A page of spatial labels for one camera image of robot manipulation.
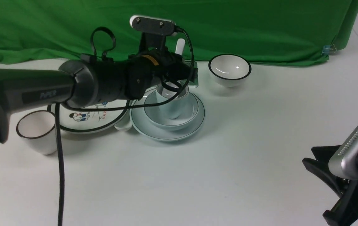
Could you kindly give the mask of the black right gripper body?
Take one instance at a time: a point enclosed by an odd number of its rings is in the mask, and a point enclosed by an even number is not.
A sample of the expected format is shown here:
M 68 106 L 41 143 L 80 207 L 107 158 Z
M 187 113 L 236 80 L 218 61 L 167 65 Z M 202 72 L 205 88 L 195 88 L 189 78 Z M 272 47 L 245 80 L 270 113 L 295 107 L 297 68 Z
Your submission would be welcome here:
M 305 168 L 321 179 L 339 197 L 330 210 L 325 210 L 323 218 L 330 226 L 350 226 L 358 220 L 358 179 L 344 179 L 333 175 L 328 163 L 339 148 L 336 146 L 312 147 L 314 159 L 302 160 Z

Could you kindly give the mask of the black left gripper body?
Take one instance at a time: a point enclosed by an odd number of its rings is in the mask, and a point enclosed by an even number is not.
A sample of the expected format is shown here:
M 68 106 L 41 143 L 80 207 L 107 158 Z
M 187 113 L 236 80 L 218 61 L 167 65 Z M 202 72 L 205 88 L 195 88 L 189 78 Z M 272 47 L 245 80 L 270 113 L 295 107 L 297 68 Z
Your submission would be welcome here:
M 165 50 L 149 50 L 131 55 L 126 61 L 126 98 L 140 99 L 146 89 L 162 82 L 198 78 L 198 68 L 183 61 L 180 54 Z

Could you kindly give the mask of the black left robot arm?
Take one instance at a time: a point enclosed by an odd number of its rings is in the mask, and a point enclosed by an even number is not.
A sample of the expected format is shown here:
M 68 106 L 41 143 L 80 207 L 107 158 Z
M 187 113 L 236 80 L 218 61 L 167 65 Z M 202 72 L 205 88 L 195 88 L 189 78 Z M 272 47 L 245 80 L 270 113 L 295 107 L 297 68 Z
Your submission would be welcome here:
M 8 139 L 14 113 L 60 103 L 80 109 L 101 102 L 135 100 L 161 82 L 197 78 L 198 69 L 168 50 L 127 60 L 67 60 L 58 70 L 0 69 L 0 143 Z

